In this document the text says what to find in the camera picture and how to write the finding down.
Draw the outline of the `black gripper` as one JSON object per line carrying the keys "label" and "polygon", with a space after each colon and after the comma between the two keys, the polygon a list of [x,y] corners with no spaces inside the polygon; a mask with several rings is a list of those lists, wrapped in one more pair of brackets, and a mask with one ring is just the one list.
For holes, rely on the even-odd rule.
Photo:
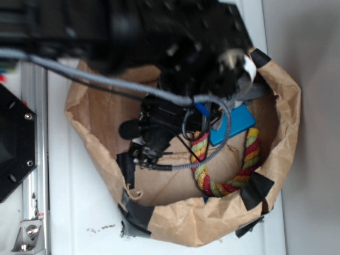
{"label": "black gripper", "polygon": [[236,4],[185,4],[170,22],[176,32],[166,59],[158,64],[158,86],[182,96],[211,94],[230,99],[247,91],[257,67],[247,55],[252,46]]}

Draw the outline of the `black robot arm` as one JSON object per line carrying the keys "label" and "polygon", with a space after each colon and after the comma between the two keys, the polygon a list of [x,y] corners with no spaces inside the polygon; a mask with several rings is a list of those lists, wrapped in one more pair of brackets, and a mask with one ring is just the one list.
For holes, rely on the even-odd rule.
{"label": "black robot arm", "polygon": [[250,77],[252,41],[220,1],[1,1],[1,60],[75,57],[115,74],[154,65],[177,95],[230,97]]}

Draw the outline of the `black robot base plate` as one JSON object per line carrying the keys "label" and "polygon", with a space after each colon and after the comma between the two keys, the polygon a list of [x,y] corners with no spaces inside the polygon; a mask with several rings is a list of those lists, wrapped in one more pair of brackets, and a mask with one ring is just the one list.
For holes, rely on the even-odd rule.
{"label": "black robot base plate", "polygon": [[2,84],[1,203],[36,165],[36,114]]}

